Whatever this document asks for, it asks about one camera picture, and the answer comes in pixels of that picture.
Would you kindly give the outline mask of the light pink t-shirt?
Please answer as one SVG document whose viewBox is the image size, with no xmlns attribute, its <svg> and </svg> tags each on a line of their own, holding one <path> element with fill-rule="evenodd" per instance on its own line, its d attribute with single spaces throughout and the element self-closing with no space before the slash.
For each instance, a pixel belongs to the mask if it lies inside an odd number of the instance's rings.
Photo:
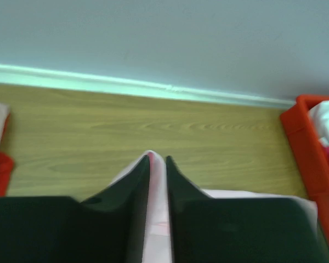
<svg viewBox="0 0 329 263">
<path fill-rule="evenodd" d="M 169 235 L 169 212 L 166 183 L 166 165 L 164 159 L 156 152 L 147 150 L 124 168 L 111 182 L 115 184 L 132 171 L 144 157 L 150 158 L 150 186 L 146 213 L 145 238 L 142 262 L 172 262 Z M 314 236 L 317 237 L 317 205 L 313 201 L 288 195 L 255 193 L 248 191 L 208 190 L 199 188 L 205 196 L 215 199 L 231 198 L 287 198 L 294 200 L 306 213 Z"/>
</svg>

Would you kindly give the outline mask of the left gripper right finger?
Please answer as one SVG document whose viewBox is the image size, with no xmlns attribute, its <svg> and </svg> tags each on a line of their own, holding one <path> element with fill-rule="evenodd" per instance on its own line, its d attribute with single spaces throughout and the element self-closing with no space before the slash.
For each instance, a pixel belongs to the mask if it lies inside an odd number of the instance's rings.
<svg viewBox="0 0 329 263">
<path fill-rule="evenodd" d="M 185 206 L 193 201 L 208 199 L 208 196 L 182 174 L 171 156 L 166 157 L 166 181 L 172 260 L 190 262 L 192 237 Z"/>
</svg>

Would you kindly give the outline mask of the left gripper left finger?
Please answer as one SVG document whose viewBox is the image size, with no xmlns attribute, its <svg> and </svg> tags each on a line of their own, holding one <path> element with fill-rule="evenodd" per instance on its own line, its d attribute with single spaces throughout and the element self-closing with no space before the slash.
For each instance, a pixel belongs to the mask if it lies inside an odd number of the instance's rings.
<svg viewBox="0 0 329 263">
<path fill-rule="evenodd" d="M 97 262 L 142 261 L 149 186 L 145 155 L 125 176 L 82 202 L 91 211 L 88 245 Z"/>
</svg>

